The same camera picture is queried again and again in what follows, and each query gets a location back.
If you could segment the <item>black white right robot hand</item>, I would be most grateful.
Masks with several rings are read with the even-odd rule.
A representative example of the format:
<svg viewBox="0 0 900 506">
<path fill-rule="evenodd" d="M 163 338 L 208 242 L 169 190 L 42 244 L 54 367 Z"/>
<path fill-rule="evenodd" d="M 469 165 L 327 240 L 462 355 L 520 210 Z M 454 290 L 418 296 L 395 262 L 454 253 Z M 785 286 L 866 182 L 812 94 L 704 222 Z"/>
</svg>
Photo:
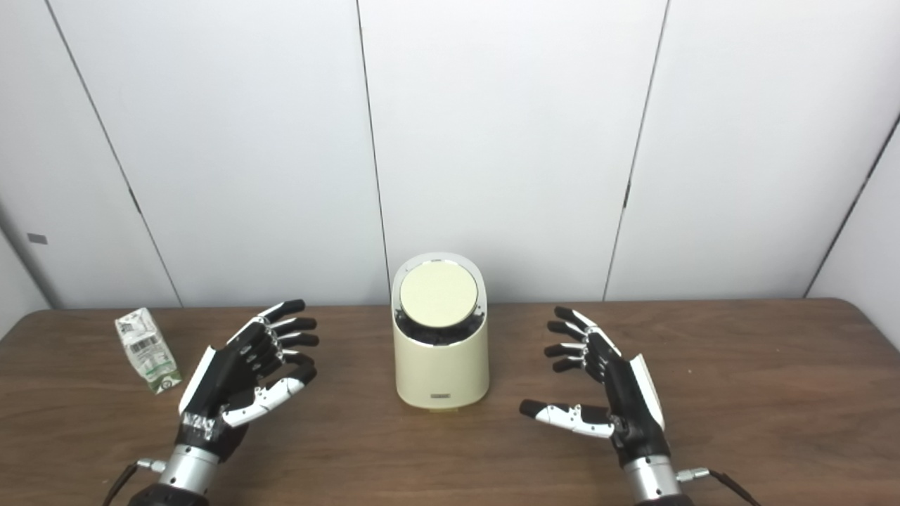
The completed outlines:
<svg viewBox="0 0 900 506">
<path fill-rule="evenodd" d="M 620 467 L 638 459 L 671 457 L 659 396 L 643 355 L 628 359 L 595 321 L 557 306 L 547 329 L 573 339 L 547 346 L 554 372 L 581 370 L 605 390 L 607 406 L 525 399 L 520 413 L 576 434 L 610 440 Z"/>
</svg>

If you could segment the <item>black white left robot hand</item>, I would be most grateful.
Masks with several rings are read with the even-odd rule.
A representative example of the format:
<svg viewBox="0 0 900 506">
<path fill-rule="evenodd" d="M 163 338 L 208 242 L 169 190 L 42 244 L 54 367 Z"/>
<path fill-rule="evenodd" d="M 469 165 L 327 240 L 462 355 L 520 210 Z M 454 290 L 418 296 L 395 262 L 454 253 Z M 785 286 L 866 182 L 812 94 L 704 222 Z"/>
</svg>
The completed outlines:
<svg viewBox="0 0 900 506">
<path fill-rule="evenodd" d="M 299 346 L 318 346 L 317 320 L 299 317 L 303 300 L 261 311 L 221 348 L 206 348 L 180 403 L 176 444 L 221 463 L 243 442 L 250 423 L 286 403 L 317 375 Z"/>
</svg>

